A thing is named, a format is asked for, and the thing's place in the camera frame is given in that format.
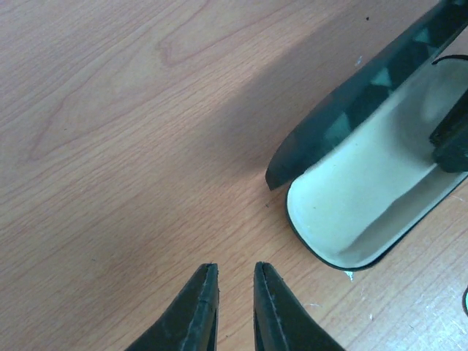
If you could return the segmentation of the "black checkered glasses case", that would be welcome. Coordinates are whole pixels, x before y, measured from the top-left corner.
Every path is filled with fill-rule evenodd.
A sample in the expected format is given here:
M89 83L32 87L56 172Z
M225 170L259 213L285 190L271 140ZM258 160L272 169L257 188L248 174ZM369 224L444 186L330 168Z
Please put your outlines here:
M446 173L429 137L467 91L467 3L441 1L333 90L282 142L265 172L325 264L381 260L467 172Z

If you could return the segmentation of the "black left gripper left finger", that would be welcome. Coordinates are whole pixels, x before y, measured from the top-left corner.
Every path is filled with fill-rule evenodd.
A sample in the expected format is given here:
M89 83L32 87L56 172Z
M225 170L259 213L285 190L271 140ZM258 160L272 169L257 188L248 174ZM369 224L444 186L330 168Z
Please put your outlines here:
M160 318L128 350L215 350L218 265L202 264Z

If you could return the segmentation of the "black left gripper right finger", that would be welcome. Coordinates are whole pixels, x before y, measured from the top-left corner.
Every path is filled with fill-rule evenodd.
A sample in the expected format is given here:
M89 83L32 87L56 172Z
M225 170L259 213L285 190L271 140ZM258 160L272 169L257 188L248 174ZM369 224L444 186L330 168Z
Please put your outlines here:
M270 263L254 268L256 350L343 350L295 297Z

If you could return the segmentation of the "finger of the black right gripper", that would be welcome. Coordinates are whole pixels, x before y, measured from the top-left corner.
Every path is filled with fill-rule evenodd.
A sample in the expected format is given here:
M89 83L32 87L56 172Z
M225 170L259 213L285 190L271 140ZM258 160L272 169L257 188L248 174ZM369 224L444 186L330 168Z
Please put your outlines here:
M467 172L467 91L431 133L432 159L446 173Z

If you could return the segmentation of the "light blue cleaning cloth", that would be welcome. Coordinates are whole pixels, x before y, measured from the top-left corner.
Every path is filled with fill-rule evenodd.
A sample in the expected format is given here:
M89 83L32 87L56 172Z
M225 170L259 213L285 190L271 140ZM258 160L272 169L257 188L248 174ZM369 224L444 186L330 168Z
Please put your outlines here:
M462 307L466 316L468 316L468 287L465 289L462 297Z

